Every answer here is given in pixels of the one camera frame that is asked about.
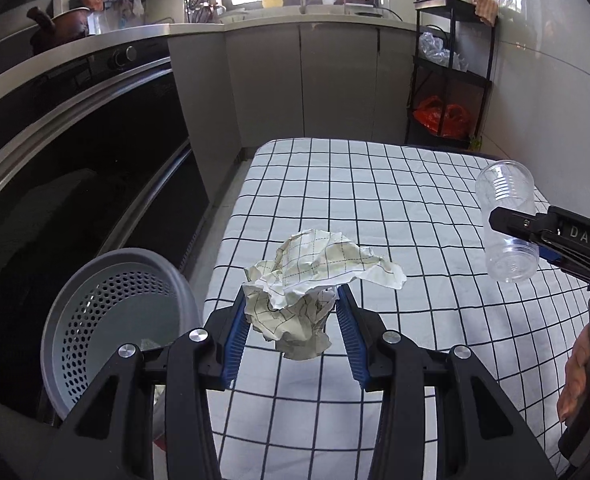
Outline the person right hand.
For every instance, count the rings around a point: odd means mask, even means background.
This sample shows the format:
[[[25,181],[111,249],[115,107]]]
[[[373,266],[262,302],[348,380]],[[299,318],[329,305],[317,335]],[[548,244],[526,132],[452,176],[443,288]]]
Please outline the person right hand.
[[[590,325],[586,325],[577,337],[571,356],[565,363],[565,383],[557,403],[560,422],[566,422],[577,410],[580,396],[586,388],[586,366],[589,358]]]

